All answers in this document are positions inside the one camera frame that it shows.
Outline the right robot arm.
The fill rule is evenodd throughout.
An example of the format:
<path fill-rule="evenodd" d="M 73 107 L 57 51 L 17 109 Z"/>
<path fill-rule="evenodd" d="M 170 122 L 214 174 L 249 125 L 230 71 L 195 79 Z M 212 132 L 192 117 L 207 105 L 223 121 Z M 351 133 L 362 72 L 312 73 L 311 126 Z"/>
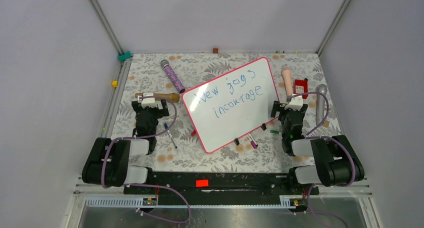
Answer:
<path fill-rule="evenodd" d="M 313 165 L 289 169 L 287 189 L 301 193 L 309 184 L 348 186 L 365 178 L 365 170 L 345 135 L 305 137 L 302 134 L 307 105 L 300 110 L 273 102 L 270 116 L 281 122 L 283 151 L 291 157 L 313 158 Z"/>

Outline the pink framed whiteboard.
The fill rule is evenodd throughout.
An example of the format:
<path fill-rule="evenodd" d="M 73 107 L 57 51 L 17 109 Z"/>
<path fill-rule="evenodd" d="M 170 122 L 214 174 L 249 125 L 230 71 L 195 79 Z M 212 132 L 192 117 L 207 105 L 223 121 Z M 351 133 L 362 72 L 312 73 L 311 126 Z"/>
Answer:
<path fill-rule="evenodd" d="M 272 121 L 273 104 L 279 100 L 266 57 L 199 84 L 181 98 L 208 154 Z"/>

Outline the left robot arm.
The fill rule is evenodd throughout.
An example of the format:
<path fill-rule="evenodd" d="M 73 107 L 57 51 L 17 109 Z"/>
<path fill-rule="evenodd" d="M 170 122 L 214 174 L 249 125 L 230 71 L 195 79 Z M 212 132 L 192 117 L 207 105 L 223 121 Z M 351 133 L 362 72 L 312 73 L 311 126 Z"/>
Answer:
<path fill-rule="evenodd" d="M 131 156 L 150 155 L 157 144 L 159 119 L 168 117 L 168 99 L 163 96 L 133 101 L 135 128 L 129 137 L 98 137 L 84 164 L 81 178 L 86 184 L 121 187 L 136 183 L 144 194 L 152 192 L 155 180 L 146 167 L 131 167 Z"/>

